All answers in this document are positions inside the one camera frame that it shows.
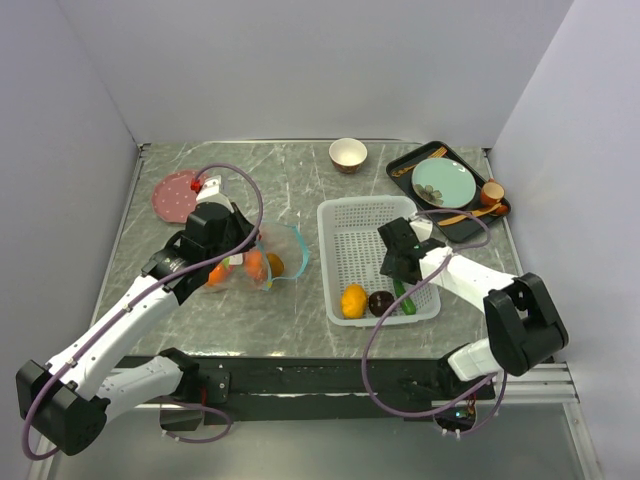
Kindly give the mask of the green chili pepper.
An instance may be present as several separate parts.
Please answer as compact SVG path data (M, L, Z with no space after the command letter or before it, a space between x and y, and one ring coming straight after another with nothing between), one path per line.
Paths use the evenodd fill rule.
M407 290L404 284L399 280L393 280L393 287L396 297L403 298L403 300L400 302L400 308L402 312L405 315L415 315L417 313L417 308L411 297L407 295Z

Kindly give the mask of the dark purple mangosteen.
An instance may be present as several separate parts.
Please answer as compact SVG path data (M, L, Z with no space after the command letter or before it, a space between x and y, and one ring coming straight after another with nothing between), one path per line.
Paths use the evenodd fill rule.
M368 308L372 315L381 317L385 311L394 303L394 295L386 290L373 292L368 298Z

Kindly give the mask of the clear blue-zipper zip bag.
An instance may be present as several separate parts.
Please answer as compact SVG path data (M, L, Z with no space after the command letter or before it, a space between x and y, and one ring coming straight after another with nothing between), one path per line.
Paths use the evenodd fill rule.
M268 276L263 282L251 279L244 270L244 255L257 249L265 261L269 252L277 254L285 265L281 277L274 278L268 264ZM304 273L309 261L310 251L297 226L278 222L264 222L259 231L255 245L244 253L238 253L222 262L235 267L229 277L228 285L223 288L204 288L209 291L239 290L239 291L269 291L276 283L296 280Z

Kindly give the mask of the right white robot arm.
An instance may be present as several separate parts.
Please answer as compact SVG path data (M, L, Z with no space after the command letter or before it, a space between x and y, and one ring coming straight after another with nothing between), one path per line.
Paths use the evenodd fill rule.
M399 217L378 228L386 247L380 273L409 285L433 284L463 299L485 319L487 336L444 357L439 390L460 398L479 377L521 376L564 349L569 335L544 281L493 270L424 232L426 223Z

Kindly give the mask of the yellow orange persimmon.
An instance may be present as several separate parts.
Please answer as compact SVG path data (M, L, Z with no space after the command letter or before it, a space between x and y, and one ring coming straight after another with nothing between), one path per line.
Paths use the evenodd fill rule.
M364 288L358 284L348 285L341 297L341 312L346 319L359 319L366 311L368 295Z

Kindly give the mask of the brown kiwi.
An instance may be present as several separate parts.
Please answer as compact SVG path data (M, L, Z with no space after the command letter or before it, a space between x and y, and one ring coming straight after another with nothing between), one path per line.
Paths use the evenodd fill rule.
M271 275L274 278L281 277L285 271L285 265L282 259L275 253L267 254L267 261L271 269Z

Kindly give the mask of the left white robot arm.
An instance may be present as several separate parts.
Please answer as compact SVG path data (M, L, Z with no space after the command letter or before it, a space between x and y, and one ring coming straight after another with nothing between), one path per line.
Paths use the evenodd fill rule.
M133 370L113 368L162 318L181 306L230 256L255 244L259 222L250 222L235 203L204 202L185 227L151 255L129 289L72 345L44 364L27 361L16 374L22 449L36 430L55 451L76 455L121 414L157 397L184 402L198 390L199 366L171 349Z

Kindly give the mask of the orange tangerine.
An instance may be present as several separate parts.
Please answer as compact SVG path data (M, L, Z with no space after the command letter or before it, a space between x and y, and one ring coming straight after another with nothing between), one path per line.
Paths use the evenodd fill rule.
M223 288L227 286L229 277L234 269L235 267L233 265L227 265L221 262L209 273L206 286L210 288Z
M264 260L262 253L251 250L244 255L244 270L246 274L256 282L263 282L268 276L268 262Z

